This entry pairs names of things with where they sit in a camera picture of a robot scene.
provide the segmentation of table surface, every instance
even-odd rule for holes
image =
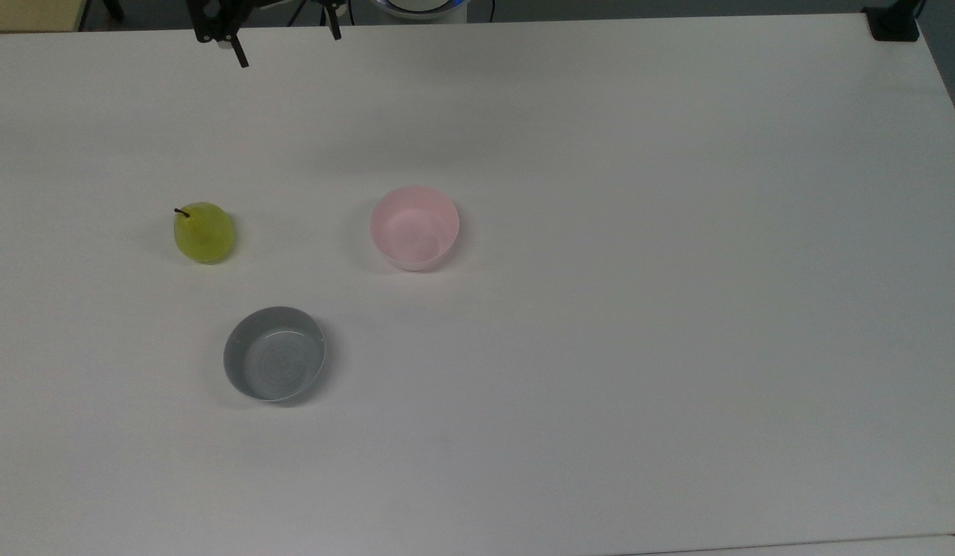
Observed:
[[[0,36],[0,555],[955,532],[955,113],[924,42],[863,15],[241,40],[246,70],[184,31]],[[369,242],[409,184],[462,213],[439,271]],[[201,200],[226,263],[171,241]],[[329,345],[287,405],[221,367],[272,305]]]
[[[714,550],[713,556],[955,556],[954,536]]]

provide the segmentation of gray bowl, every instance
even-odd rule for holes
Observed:
[[[281,402],[312,386],[325,359],[323,331],[292,307],[251,314],[237,324],[223,348],[230,383],[265,402]]]

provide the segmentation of pink bowl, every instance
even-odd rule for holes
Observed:
[[[460,215],[439,191],[402,187],[382,197],[371,213],[371,239],[403,270],[427,270],[449,253],[460,231]]]

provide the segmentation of bowl rim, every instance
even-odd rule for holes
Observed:
[[[234,348],[234,346],[232,345],[232,342],[234,341],[235,337],[239,337],[239,335],[243,335],[243,334],[238,334],[238,332],[240,332],[240,330],[245,327],[245,324],[247,324],[249,320],[257,320],[259,319],[259,316],[262,316],[262,314],[280,312],[281,310],[285,310],[286,312],[296,314],[298,317],[302,317],[302,319],[307,319],[309,323],[312,324],[312,327],[314,327],[313,332],[318,332],[319,344],[322,346],[323,355],[322,357],[319,358],[319,364],[316,366],[316,370],[311,373],[312,376],[308,378],[308,382],[305,383],[300,388],[298,388],[297,390],[295,390],[293,393],[284,395],[282,398],[259,398],[257,397],[257,395],[252,395],[250,392],[246,391],[244,388],[241,388],[238,385],[238,382],[234,380],[234,375],[243,375],[243,370],[240,370],[237,372],[231,371],[230,353],[231,353],[231,349]],[[252,340],[248,343],[247,346],[244,347],[245,354],[247,353],[248,349],[250,349],[250,346],[253,344],[254,344],[254,341]],[[227,335],[226,342],[225,344],[223,344],[223,372],[226,373],[227,380],[230,381],[230,384],[233,385],[234,389],[237,390],[237,392],[247,395],[247,397],[251,398],[252,400],[257,400],[259,402],[284,402],[286,400],[290,400],[291,398],[296,397],[297,395],[302,394],[303,392],[308,391],[309,388],[312,388],[312,385],[316,383],[316,379],[319,378],[320,373],[322,373],[323,367],[326,366],[326,359],[328,354],[329,354],[329,348],[326,345],[326,335],[323,334],[323,328],[320,327],[319,323],[317,323],[317,321],[313,319],[313,317],[311,317],[310,314],[308,314],[307,312],[304,312],[304,310],[297,309],[296,307],[289,307],[287,305],[273,305],[270,307],[264,307],[264,309],[255,310],[255,312],[248,314],[247,317],[243,317],[243,319],[241,319],[239,323],[237,323],[237,325],[234,326],[233,331],[230,332],[230,335]]]
[[[381,208],[381,205],[385,201],[391,199],[392,197],[402,195],[406,193],[407,190],[423,190],[431,195],[435,195],[435,197],[439,198],[439,200],[441,201],[446,201],[446,203],[449,203],[449,207],[453,208],[452,237],[450,237],[449,244],[446,246],[446,249],[442,249],[441,251],[439,251],[439,253],[435,254],[435,256],[431,258],[428,258],[423,261],[412,261],[412,263],[410,263],[410,261],[400,260],[393,256],[389,256],[389,254],[386,253],[381,246],[379,246],[378,236],[381,234],[381,232],[379,232],[378,225],[376,225],[376,219],[374,217],[374,215],[378,213],[378,209]],[[446,193],[443,193],[442,191],[439,191],[438,189],[435,189],[433,187],[428,187],[425,185],[406,185],[404,187],[392,189],[388,193],[385,193],[384,196],[382,196],[381,199],[378,200],[378,203],[374,204],[374,208],[371,210],[371,220],[369,221],[369,229],[371,229],[371,242],[374,243],[374,246],[377,247],[379,251],[381,251],[382,256],[388,259],[388,261],[391,264],[403,270],[425,270],[427,268],[435,266],[435,264],[438,263],[439,260],[442,259],[442,257],[445,257],[446,254],[448,254],[449,251],[452,250],[452,247],[456,244],[456,239],[460,235],[460,211],[459,211],[459,208],[456,208],[456,203],[453,203],[453,200],[450,199],[449,195],[447,195]]]

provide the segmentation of bowl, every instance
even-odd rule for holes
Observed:
[[[326,359],[319,324],[292,307],[267,307],[237,324],[223,348],[227,378],[255,400],[281,402],[312,386]]]
[[[460,215],[441,192],[409,186],[382,197],[371,213],[371,240],[403,270],[437,266],[456,241]]]

